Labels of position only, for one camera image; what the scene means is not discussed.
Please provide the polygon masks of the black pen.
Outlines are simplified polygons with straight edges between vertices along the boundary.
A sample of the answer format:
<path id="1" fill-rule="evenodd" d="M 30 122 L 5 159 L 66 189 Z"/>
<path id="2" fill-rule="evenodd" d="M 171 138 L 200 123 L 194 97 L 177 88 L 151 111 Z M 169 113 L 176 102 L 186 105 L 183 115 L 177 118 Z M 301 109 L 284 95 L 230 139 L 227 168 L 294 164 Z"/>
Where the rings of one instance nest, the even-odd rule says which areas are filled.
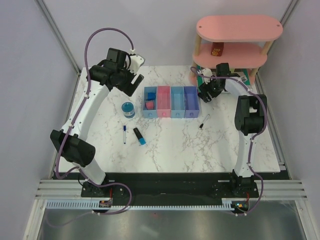
<path id="1" fill-rule="evenodd" d="M 205 118 L 203 119 L 202 123 L 199 125 L 199 129 L 201 130 L 206 123 L 206 121 L 210 118 L 210 114 L 207 114 Z"/>

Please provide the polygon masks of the purple drawer bin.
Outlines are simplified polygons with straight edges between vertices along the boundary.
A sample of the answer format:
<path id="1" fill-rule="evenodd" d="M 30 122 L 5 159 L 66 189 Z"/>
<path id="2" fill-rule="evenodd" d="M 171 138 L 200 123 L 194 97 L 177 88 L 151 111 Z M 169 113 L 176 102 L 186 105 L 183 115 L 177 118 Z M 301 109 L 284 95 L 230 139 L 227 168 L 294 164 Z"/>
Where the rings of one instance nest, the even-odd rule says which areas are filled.
<path id="1" fill-rule="evenodd" d="M 195 86 L 185 86 L 184 99 L 185 99 L 184 117 L 197 118 L 200 112 L 197 88 Z"/>

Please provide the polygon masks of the pink eraser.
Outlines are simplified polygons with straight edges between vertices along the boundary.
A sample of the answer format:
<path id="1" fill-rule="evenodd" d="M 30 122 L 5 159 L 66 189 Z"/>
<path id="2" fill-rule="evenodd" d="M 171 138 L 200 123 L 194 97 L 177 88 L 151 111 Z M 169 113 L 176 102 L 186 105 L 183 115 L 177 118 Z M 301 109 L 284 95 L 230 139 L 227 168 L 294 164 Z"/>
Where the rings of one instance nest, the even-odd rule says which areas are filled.
<path id="1" fill-rule="evenodd" d="M 155 102 L 153 100 L 146 101 L 145 108 L 149 111 L 154 110 L 155 109 Z"/>

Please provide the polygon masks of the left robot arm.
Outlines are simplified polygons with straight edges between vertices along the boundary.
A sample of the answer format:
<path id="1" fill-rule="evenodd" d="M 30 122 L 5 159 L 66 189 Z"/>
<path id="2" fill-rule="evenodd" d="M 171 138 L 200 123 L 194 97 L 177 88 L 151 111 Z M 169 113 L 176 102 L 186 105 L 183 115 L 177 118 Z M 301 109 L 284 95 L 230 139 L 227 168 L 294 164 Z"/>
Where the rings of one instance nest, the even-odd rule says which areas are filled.
<path id="1" fill-rule="evenodd" d="M 139 74 L 145 59 L 135 53 L 110 48 L 106 59 L 93 65 L 87 73 L 84 90 L 74 112 L 60 130 L 53 130 L 50 139 L 58 152 L 55 166 L 64 158 L 93 183 L 92 191 L 99 197 L 106 196 L 110 185 L 106 174 L 95 160 L 96 148 L 87 142 L 88 133 L 101 104 L 117 88 L 132 96 L 144 79 Z"/>

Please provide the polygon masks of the blue black highlighter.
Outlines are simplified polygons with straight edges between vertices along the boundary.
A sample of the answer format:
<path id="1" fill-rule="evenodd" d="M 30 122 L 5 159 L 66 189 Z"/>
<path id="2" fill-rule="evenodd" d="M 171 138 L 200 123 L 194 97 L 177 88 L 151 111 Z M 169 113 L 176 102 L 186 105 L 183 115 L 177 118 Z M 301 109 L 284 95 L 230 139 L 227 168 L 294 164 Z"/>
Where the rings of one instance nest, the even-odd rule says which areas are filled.
<path id="1" fill-rule="evenodd" d="M 133 132 L 135 134 L 135 136 L 137 137 L 139 143 L 141 146 L 145 145 L 146 144 L 146 140 L 145 138 L 142 136 L 141 132 L 139 131 L 139 129 L 137 127 L 135 127 L 133 129 Z"/>

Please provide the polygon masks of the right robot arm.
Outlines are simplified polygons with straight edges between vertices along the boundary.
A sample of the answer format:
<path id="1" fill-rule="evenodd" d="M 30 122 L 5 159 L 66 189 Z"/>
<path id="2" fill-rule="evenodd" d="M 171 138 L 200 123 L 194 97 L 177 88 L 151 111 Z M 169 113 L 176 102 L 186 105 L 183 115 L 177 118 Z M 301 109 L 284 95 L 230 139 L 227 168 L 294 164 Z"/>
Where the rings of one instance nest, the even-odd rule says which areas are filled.
<path id="1" fill-rule="evenodd" d="M 228 63 L 220 63 L 215 68 L 202 70 L 194 67 L 192 72 L 202 78 L 198 85 L 198 96 L 205 102 L 210 102 L 223 91 L 237 97 L 234 125 L 239 135 L 238 155 L 232 170 L 229 191 L 235 197 L 244 193 L 253 193 L 257 187 L 253 170 L 254 154 L 258 136 L 266 129 L 267 97 L 264 94 L 252 92 L 242 80 L 242 77 L 230 71 Z"/>

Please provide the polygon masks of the blue white pen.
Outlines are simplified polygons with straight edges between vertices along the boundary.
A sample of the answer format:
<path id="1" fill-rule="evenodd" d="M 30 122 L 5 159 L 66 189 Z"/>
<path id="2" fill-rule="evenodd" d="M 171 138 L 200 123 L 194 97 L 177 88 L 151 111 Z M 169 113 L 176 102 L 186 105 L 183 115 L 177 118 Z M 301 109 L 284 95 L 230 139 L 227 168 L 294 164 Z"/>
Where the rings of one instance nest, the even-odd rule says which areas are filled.
<path id="1" fill-rule="evenodd" d="M 123 144 L 127 143 L 127 126 L 123 126 Z"/>

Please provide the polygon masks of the blue white eraser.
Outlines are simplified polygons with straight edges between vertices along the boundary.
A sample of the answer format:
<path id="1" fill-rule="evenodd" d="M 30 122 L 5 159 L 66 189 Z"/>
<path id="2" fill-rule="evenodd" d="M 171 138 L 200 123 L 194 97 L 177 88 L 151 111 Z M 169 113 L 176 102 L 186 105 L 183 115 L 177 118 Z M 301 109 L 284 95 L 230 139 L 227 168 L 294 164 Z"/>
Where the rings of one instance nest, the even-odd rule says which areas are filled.
<path id="1" fill-rule="evenodd" d="M 146 100 L 147 101 L 154 101 L 156 99 L 156 93 L 155 92 L 148 92 L 146 94 Z"/>

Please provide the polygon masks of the pink drawer bin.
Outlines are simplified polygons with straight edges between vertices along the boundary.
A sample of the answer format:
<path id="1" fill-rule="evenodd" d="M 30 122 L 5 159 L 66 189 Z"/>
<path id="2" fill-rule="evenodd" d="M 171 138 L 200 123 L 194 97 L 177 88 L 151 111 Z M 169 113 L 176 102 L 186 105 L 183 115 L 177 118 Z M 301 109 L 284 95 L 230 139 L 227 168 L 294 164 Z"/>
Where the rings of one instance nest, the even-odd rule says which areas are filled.
<path id="1" fill-rule="evenodd" d="M 168 85 L 157 87 L 156 110 L 159 118 L 171 117 L 171 87 Z"/>

